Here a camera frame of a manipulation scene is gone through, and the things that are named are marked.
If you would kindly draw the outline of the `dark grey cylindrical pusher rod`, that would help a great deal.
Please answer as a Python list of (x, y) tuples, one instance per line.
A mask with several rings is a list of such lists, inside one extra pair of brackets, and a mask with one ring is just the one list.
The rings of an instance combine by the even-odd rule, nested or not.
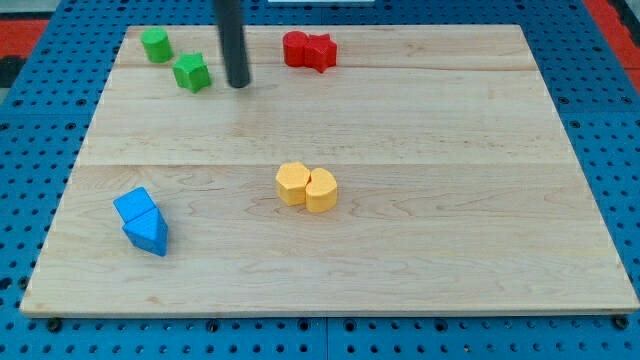
[(227, 82), (233, 88), (244, 88), (250, 84), (251, 74), (241, 2), (214, 0), (213, 6)]

